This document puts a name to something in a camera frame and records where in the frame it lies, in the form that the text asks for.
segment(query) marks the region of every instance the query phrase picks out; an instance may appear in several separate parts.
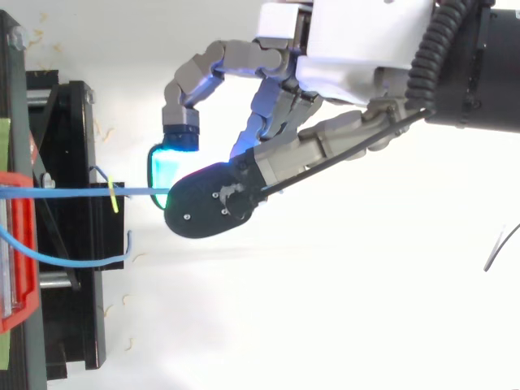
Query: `blue wire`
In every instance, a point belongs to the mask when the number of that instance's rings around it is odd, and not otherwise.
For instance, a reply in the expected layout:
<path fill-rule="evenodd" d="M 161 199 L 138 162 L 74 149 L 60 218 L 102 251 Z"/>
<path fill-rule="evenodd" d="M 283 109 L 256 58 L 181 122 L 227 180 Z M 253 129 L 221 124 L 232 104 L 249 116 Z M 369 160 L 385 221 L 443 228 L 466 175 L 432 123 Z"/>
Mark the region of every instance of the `blue wire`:
<path fill-rule="evenodd" d="M 114 188 L 116 196 L 129 195 L 163 195 L 170 192 L 169 188 Z M 111 191 L 108 188 L 76 188 L 76 189 L 45 189 L 45 188 L 0 188 L 0 199 L 53 199 L 67 197 L 109 197 Z M 38 253 L 18 240 L 16 240 L 4 227 L 0 225 L 0 238 L 25 256 L 38 262 L 45 262 L 52 266 L 65 268 L 96 268 L 104 267 L 115 262 L 124 262 L 132 250 L 132 232 L 128 231 L 127 252 L 120 256 L 105 258 L 102 260 L 69 260 L 55 258 Z"/>
<path fill-rule="evenodd" d="M 167 195 L 170 188 L 114 188 L 116 196 Z M 0 199 L 55 199 L 67 197 L 109 197 L 108 188 L 46 189 L 29 187 L 2 187 Z"/>
<path fill-rule="evenodd" d="M 65 267 L 65 268 L 96 268 L 104 267 L 115 262 L 124 262 L 130 251 L 132 250 L 132 232 L 128 231 L 128 247 L 127 252 L 120 256 L 114 256 L 112 258 L 105 258 L 103 260 L 68 260 L 66 258 L 55 258 L 53 256 L 47 256 L 46 254 L 35 252 L 28 248 L 18 240 L 16 240 L 9 232 L 2 226 L 0 226 L 0 238 L 7 241 L 7 243 L 14 249 L 18 250 L 25 256 L 33 258 L 38 262 L 46 262 L 52 266 Z"/>

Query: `cyan light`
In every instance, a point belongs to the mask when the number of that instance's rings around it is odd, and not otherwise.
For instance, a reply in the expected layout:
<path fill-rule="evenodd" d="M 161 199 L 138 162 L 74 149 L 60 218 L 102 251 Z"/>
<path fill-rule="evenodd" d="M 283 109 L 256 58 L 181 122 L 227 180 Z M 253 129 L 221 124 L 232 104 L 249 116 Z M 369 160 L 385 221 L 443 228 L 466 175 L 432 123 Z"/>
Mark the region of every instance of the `cyan light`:
<path fill-rule="evenodd" d="M 179 152 L 165 149 L 157 145 L 150 151 L 149 156 L 149 185 L 153 189 L 168 189 L 182 179 L 180 167 L 191 152 Z M 156 195 L 155 203 L 162 209 L 166 208 L 167 195 Z"/>

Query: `black cylindrical actuator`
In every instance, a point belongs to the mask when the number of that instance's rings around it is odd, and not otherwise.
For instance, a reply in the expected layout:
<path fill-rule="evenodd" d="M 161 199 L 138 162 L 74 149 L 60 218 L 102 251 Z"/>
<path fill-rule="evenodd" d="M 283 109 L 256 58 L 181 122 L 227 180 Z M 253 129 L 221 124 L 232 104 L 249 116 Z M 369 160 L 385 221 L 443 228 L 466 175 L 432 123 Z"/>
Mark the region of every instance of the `black cylindrical actuator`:
<path fill-rule="evenodd" d="M 520 132 L 520 11 L 469 15 L 441 72 L 428 122 Z"/>

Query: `screw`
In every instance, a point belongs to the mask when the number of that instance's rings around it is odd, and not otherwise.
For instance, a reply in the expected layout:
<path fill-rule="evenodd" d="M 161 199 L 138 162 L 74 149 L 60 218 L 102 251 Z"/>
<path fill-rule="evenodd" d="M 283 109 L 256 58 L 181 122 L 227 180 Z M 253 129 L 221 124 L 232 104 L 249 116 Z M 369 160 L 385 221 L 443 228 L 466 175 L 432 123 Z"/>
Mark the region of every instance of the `screw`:
<path fill-rule="evenodd" d="M 41 175 L 41 187 L 43 189 L 55 189 L 56 188 L 56 182 L 52 180 L 52 177 L 50 177 L 50 173 L 44 173 Z"/>
<path fill-rule="evenodd" d="M 92 89 L 88 89 L 85 91 L 84 99 L 89 105 L 96 104 L 96 92 Z"/>
<path fill-rule="evenodd" d="M 7 36 L 7 40 L 9 41 L 9 45 L 18 51 L 27 49 L 29 44 L 29 36 L 22 26 L 13 27 Z"/>

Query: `white background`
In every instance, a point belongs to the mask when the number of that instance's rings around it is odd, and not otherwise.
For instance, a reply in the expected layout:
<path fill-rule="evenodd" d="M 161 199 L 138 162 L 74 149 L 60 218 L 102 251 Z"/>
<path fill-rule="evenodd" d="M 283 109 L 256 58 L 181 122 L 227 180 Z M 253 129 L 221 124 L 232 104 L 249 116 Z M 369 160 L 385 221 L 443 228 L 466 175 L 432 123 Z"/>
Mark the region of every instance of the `white background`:
<path fill-rule="evenodd" d="M 97 135 L 97 162 L 142 186 L 147 152 L 162 139 L 164 86 L 213 40 L 252 39 L 261 2 L 0 7 L 34 41 L 43 32 L 28 68 L 58 68 L 63 81 L 96 90 L 101 133 L 113 129 L 106 141 Z M 199 106 L 193 166 L 226 158 L 257 87 L 231 78 Z M 318 119 L 338 112 L 326 107 Z M 419 124 L 208 240 L 173 235 L 149 198 L 133 199 L 127 227 L 134 255 L 145 255 L 104 275 L 108 359 L 95 372 L 71 364 L 70 378 L 50 386 L 520 388 L 520 238 L 483 272 L 502 225 L 520 222 L 519 171 L 519 135 Z"/>

